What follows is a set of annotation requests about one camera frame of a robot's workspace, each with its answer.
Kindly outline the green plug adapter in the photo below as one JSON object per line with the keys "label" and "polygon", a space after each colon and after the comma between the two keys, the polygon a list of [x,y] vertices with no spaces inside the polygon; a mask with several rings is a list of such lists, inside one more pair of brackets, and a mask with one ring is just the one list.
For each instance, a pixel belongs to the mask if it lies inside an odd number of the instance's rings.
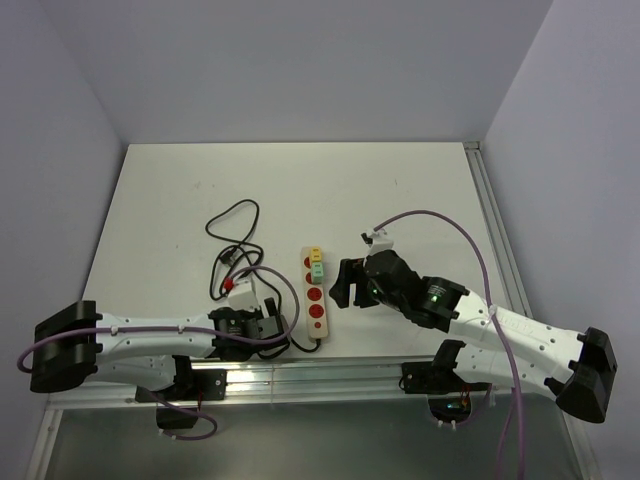
{"label": "green plug adapter", "polygon": [[324,281],[324,266],[321,261],[312,262],[310,267],[311,282],[313,284],[322,284]]}

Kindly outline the beige power strip red sockets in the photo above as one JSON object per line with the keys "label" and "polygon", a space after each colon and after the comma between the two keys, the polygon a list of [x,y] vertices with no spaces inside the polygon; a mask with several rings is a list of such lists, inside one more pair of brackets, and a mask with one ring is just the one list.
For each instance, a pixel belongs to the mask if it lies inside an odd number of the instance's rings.
{"label": "beige power strip red sockets", "polygon": [[322,284],[311,282],[309,260],[309,250],[311,247],[304,246],[301,249],[301,274],[302,274],[302,297],[304,300],[304,318],[308,337],[311,341],[325,341],[329,337],[329,322],[326,307],[325,275]]}

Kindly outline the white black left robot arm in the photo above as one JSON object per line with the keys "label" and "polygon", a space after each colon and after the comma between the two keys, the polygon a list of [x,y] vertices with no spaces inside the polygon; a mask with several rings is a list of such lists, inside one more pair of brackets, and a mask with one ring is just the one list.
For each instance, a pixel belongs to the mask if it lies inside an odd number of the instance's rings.
{"label": "white black left robot arm", "polygon": [[264,308],[230,307],[180,318],[100,313],[79,301],[35,327],[18,360],[34,393],[60,393],[85,382],[133,385],[183,399],[196,389],[192,363],[243,362],[287,345],[289,330],[274,300]]}

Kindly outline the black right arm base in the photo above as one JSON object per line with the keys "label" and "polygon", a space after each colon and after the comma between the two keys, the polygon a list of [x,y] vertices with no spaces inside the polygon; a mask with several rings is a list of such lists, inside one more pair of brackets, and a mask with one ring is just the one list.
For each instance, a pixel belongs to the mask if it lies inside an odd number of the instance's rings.
{"label": "black right arm base", "polygon": [[424,396],[431,421],[442,429],[469,424],[492,402],[490,384],[468,383],[432,361],[402,363],[398,388],[406,395]]}

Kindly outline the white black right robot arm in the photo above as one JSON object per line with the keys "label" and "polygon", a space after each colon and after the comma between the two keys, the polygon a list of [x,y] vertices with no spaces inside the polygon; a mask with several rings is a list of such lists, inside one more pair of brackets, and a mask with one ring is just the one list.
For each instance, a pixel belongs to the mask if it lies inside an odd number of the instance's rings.
{"label": "white black right robot arm", "polygon": [[586,422],[605,421],[618,370],[609,336],[552,327],[441,277],[420,276],[393,250],[343,259],[330,297],[341,308],[384,305],[446,334],[434,357],[402,367],[408,394],[519,388]]}

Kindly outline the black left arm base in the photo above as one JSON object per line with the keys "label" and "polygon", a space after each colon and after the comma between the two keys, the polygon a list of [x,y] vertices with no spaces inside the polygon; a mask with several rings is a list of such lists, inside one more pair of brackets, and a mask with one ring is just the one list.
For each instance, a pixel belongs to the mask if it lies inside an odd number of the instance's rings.
{"label": "black left arm base", "polygon": [[195,370],[185,382],[178,382],[157,392],[136,388],[135,402],[156,404],[156,425],[162,431],[185,436],[194,428],[206,401],[225,398],[227,371],[225,369]]}

